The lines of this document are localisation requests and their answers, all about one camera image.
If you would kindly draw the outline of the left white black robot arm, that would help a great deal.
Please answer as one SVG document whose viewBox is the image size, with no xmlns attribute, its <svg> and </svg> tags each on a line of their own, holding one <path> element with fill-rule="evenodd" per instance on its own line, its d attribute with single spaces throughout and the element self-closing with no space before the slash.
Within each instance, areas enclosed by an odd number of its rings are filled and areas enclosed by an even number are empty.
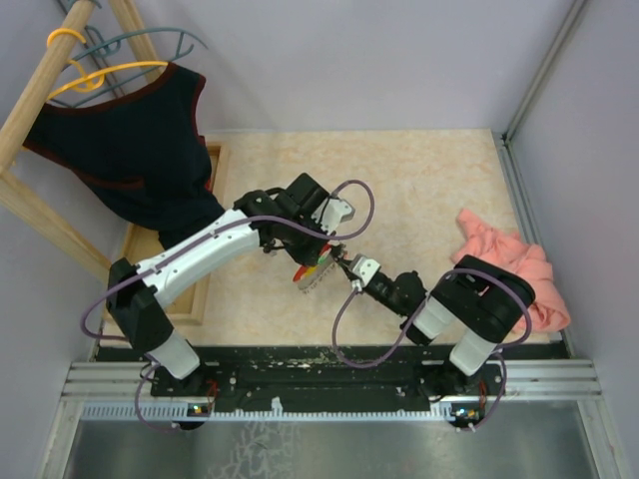
<svg viewBox="0 0 639 479">
<path fill-rule="evenodd" d="M 201 393 L 208 372 L 165 309 L 193 283 L 235 257 L 280 244 L 295 263 L 318 264 L 326 236 L 351 217 L 352 207 L 307 174 L 285 189 L 244 194 L 193 236 L 136 264 L 110 270 L 106 307 L 131 346 L 160 364 L 184 394 Z"/>
</svg>

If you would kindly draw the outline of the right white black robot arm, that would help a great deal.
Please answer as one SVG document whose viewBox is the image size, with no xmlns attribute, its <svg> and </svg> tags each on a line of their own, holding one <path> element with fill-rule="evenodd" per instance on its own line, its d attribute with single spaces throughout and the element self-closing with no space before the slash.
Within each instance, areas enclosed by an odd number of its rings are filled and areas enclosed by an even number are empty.
<svg viewBox="0 0 639 479">
<path fill-rule="evenodd" d="M 469 394 L 481 382 L 480 368 L 507 347 L 506 336 L 524 320 L 524 337 L 532 329 L 529 307 L 536 293 L 528 281 L 478 257 L 465 255 L 426 289 L 416 271 L 395 278 L 363 254 L 353 259 L 334 254 L 335 263 L 351 282 L 352 300 L 364 294 L 402 317 L 400 340 L 427 346 L 456 322 L 466 330 L 441 366 L 424 377 L 430 395 Z"/>
</svg>

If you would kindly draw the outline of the pink cloth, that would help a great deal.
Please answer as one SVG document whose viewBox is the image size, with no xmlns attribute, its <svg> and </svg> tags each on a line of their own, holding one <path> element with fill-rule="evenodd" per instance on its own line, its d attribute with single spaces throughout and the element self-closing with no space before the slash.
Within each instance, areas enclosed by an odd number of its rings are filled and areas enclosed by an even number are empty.
<svg viewBox="0 0 639 479">
<path fill-rule="evenodd" d="M 468 209 L 459 212 L 456 222 L 465 244 L 451 256 L 454 264 L 472 255 L 526 280 L 536 294 L 529 307 L 533 332 L 558 332 L 570 324 L 565 301 L 554 283 L 552 264 L 540 245 L 528 244 L 519 233 L 506 233 Z"/>
</svg>

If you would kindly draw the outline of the dark navy vest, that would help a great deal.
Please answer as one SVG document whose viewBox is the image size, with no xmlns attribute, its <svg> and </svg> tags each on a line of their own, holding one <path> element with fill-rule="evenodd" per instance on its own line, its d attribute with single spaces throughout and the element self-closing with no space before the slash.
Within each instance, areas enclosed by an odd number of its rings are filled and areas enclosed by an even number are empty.
<svg viewBox="0 0 639 479">
<path fill-rule="evenodd" d="M 24 145 L 169 248 L 225 212 L 210 190 L 213 167 L 196 121 L 205 85 L 201 74 L 171 63 L 122 98 L 86 108 L 46 104 Z"/>
</svg>

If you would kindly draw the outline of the yellow plastic hanger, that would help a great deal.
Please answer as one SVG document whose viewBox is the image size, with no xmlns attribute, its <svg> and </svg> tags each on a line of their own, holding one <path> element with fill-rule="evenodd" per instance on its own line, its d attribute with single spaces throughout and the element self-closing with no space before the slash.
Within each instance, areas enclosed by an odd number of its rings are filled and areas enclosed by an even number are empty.
<svg viewBox="0 0 639 479">
<path fill-rule="evenodd" d="M 56 30 L 54 30 L 53 32 L 51 32 L 47 38 L 46 41 L 46 46 L 50 47 L 53 43 L 53 41 L 60 35 L 70 35 L 74 38 L 76 38 L 77 40 L 79 40 L 82 44 L 86 44 L 86 39 L 85 37 L 72 29 L 69 28 L 58 28 Z M 136 62 L 129 62 L 129 63 L 123 63 L 123 64 L 119 64 L 116 66 L 112 66 L 112 67 L 107 67 L 107 68 L 103 68 L 100 69 L 96 72 L 93 72 L 91 74 L 88 74 L 84 68 L 80 65 L 80 63 L 76 60 L 72 60 L 69 59 L 68 60 L 68 64 L 72 65 L 76 68 L 79 77 L 76 78 L 75 80 L 57 88 L 56 90 L 53 90 L 49 96 L 47 97 L 47 100 L 53 100 L 55 97 L 69 91 L 69 90 L 73 90 L 76 91 L 78 93 L 90 93 L 93 92 L 97 89 L 99 89 L 100 87 L 103 86 L 103 84 L 105 83 L 106 80 L 106 76 L 108 74 L 111 73 L 115 73 L 115 72 L 119 72 L 119 71 L 123 71 L 123 70 L 129 70 L 129 69 L 133 69 L 133 68 L 143 68 L 143 67 L 166 67 L 168 65 L 168 62 L 166 61 L 136 61 Z"/>
</svg>

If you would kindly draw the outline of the teal plastic hanger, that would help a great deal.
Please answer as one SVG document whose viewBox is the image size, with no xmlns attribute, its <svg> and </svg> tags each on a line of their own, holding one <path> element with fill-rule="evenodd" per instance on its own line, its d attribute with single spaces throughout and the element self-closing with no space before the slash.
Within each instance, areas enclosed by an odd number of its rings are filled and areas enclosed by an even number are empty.
<svg viewBox="0 0 639 479">
<path fill-rule="evenodd" d="M 167 39 L 170 35 L 176 35 L 175 52 L 164 58 L 164 61 L 169 63 L 175 63 L 187 57 L 196 46 L 206 50 L 209 49 L 208 45 L 198 36 L 181 28 L 158 27 L 137 29 L 122 33 L 110 39 L 104 39 L 101 33 L 92 26 L 89 26 L 87 31 L 90 35 L 94 35 L 98 42 L 93 43 L 82 53 L 77 54 L 73 57 L 73 60 L 80 62 L 85 58 L 90 58 L 100 70 L 111 68 L 111 71 L 104 74 L 104 81 L 99 87 L 89 92 L 79 93 L 82 95 L 82 98 L 74 103 L 68 104 L 59 100 L 53 101 L 60 106 L 67 108 L 83 107 L 95 103 L 98 98 L 106 94 L 111 94 L 115 99 L 121 98 L 125 94 L 128 94 L 127 86 L 141 86 L 143 80 L 147 83 L 155 81 L 163 72 L 164 66 L 134 66 L 132 67 L 132 73 L 118 73 L 115 70 L 115 61 L 123 59 L 120 50 L 124 43 L 129 45 L 129 49 L 137 62 L 161 61 L 152 42 L 153 35 L 160 35 L 163 39 Z"/>
</svg>

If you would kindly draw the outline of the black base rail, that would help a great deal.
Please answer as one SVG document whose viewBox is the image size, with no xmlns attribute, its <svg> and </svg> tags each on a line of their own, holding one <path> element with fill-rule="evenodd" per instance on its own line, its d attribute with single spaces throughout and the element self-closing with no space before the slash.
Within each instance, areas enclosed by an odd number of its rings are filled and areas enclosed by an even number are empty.
<svg viewBox="0 0 639 479">
<path fill-rule="evenodd" d="M 563 401 L 574 396 L 573 368 L 561 346 L 524 345 L 491 358 L 471 376 L 456 369 L 448 345 L 402 346 L 383 364 L 356 369 L 327 346 L 201 347 L 203 364 L 174 378 L 140 355 L 99 351 L 102 381 L 142 385 L 154 399 L 195 400 L 194 416 L 213 413 L 428 412 L 444 400 Z"/>
</svg>

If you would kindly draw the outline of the aluminium frame post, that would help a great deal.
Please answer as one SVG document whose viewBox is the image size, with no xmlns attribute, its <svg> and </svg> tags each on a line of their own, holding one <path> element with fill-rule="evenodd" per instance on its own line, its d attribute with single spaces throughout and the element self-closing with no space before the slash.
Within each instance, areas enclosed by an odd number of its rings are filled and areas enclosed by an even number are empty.
<svg viewBox="0 0 639 479">
<path fill-rule="evenodd" d="M 589 0 L 574 0 L 571 2 L 570 8 L 535 71 L 514 115 L 501 135 L 501 141 L 505 147 L 509 147 L 513 143 L 525 123 L 547 82 L 550 80 L 563 52 L 582 23 L 590 4 L 591 1 Z"/>
</svg>

